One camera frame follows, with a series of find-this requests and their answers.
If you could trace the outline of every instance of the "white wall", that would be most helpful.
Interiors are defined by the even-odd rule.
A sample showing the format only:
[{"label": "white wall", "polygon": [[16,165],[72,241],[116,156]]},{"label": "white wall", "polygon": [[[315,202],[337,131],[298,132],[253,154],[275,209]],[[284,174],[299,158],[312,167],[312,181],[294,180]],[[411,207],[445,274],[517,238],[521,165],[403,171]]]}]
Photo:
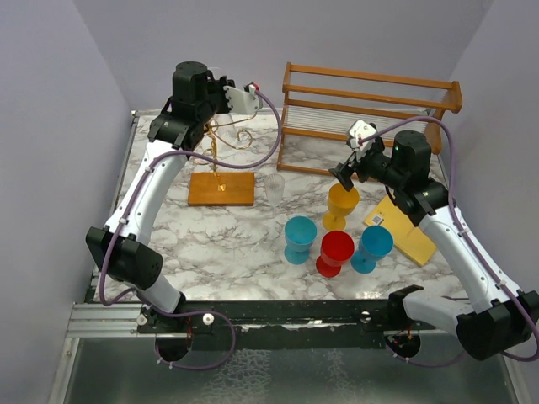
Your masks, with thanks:
[{"label": "white wall", "polygon": [[0,402],[44,403],[131,117],[69,0],[1,2],[0,55]]},{"label": "white wall", "polygon": [[[523,290],[539,290],[539,2],[496,0],[452,74],[460,114],[456,196],[467,223]],[[535,352],[530,342],[522,353]],[[539,363],[524,364],[539,402]]]},{"label": "white wall", "polygon": [[445,80],[492,0],[74,2],[131,108],[155,109],[188,60],[279,104],[288,61]]}]

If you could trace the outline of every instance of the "black metal frame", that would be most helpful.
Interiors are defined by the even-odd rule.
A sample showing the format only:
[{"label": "black metal frame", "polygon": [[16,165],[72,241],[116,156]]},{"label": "black metal frame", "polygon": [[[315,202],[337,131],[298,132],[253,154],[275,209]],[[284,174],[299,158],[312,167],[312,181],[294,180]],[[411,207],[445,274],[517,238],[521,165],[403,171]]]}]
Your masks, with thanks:
[{"label": "black metal frame", "polygon": [[[219,311],[234,324],[237,349],[385,348],[384,332],[395,330],[387,313],[388,300],[214,300],[187,301],[183,312]],[[148,322],[139,333],[187,332],[183,319],[171,319],[143,307]],[[193,316],[193,349],[227,350],[231,332],[218,317],[207,326]],[[414,323],[414,330],[432,330]]]}]

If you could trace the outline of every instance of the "yellow wooden block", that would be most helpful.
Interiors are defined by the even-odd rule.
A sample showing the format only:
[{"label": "yellow wooden block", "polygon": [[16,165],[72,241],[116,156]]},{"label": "yellow wooden block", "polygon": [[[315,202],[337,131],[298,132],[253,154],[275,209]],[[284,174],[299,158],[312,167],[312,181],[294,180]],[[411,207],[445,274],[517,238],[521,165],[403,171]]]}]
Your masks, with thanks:
[{"label": "yellow wooden block", "polygon": [[189,206],[253,206],[254,173],[192,173]]},{"label": "yellow wooden block", "polygon": [[380,225],[388,229],[395,247],[416,264],[423,266],[436,251],[436,245],[386,196],[363,221],[367,226]]}]

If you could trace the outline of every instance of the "small sticker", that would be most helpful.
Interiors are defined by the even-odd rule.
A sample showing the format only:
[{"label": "small sticker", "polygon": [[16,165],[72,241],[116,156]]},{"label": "small sticker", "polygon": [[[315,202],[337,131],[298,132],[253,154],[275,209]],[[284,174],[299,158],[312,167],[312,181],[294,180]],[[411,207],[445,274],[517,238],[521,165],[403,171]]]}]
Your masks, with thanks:
[{"label": "small sticker", "polygon": [[372,216],[371,221],[375,224],[375,226],[379,226],[384,221],[384,218],[380,215],[374,215]]}]

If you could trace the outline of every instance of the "red cup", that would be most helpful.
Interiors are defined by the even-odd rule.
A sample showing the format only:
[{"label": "red cup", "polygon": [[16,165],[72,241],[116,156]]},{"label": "red cup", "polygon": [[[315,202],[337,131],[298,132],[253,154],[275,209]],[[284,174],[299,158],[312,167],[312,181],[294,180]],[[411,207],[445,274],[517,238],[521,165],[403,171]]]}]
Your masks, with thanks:
[{"label": "red cup", "polygon": [[330,231],[322,239],[317,270],[326,278],[337,276],[340,267],[354,254],[354,240],[344,231]]}]

